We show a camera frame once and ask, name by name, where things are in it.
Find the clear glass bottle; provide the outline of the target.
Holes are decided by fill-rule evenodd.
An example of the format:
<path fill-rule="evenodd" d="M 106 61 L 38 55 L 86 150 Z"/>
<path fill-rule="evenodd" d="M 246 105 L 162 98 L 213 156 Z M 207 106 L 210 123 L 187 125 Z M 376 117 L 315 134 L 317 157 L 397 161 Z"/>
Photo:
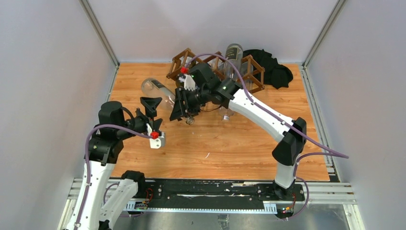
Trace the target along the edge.
<path fill-rule="evenodd" d="M 147 78 L 142 82 L 141 90 L 147 97 L 161 97 L 162 102 L 159 107 L 163 107 L 165 110 L 172 112 L 175 94 L 163 83 L 155 78 Z"/>

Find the clear bottle black label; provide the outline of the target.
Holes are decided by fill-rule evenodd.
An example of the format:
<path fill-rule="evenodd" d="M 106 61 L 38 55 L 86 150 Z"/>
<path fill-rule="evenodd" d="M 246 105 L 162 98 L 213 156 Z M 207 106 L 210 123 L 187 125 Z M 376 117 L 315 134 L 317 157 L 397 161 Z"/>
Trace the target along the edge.
<path fill-rule="evenodd" d="M 237 71 L 234 70 L 230 63 L 225 61 L 223 67 L 225 77 L 231 78 L 234 81 L 238 80 L 237 72 L 240 72 L 242 57 L 243 48 L 240 44 L 233 43 L 227 47 L 225 58 L 228 59 L 236 67 Z"/>

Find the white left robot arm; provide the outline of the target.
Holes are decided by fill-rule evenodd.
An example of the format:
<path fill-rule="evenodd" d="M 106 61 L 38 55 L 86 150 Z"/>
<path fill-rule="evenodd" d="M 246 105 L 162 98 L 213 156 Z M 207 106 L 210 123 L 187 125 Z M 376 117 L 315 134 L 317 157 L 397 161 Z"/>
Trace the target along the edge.
<path fill-rule="evenodd" d="M 136 206 L 140 210 L 130 213 L 130 217 L 140 215 L 148 208 L 154 191 L 147 186 L 144 173 L 132 170 L 123 173 L 109 198 L 106 198 L 107 184 L 124 148 L 124 140 L 146 138 L 152 149 L 165 145 L 165 134 L 159 130 L 162 119 L 156 119 L 161 101 L 160 97 L 142 97 L 140 102 L 145 110 L 136 109 L 134 115 L 119 101 L 101 105 L 99 123 L 86 137 L 82 184 L 65 229 L 112 230 L 133 197 L 143 201 Z"/>

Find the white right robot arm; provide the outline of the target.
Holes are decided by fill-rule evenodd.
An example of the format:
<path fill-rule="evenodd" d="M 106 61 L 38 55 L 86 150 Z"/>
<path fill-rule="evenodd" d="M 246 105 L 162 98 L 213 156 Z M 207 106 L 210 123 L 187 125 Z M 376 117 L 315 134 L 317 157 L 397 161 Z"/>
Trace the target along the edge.
<path fill-rule="evenodd" d="M 273 180 L 273 193 L 279 200 L 286 200 L 293 193 L 296 160 L 304 149 L 306 121 L 292 119 L 275 112 L 257 100 L 243 86 L 231 78 L 221 80 L 206 63 L 191 69 L 181 68 L 177 78 L 181 82 L 175 90 L 174 107 L 170 121 L 197 116 L 207 102 L 228 108 L 251 120 L 277 142 L 272 151 L 277 161 Z"/>

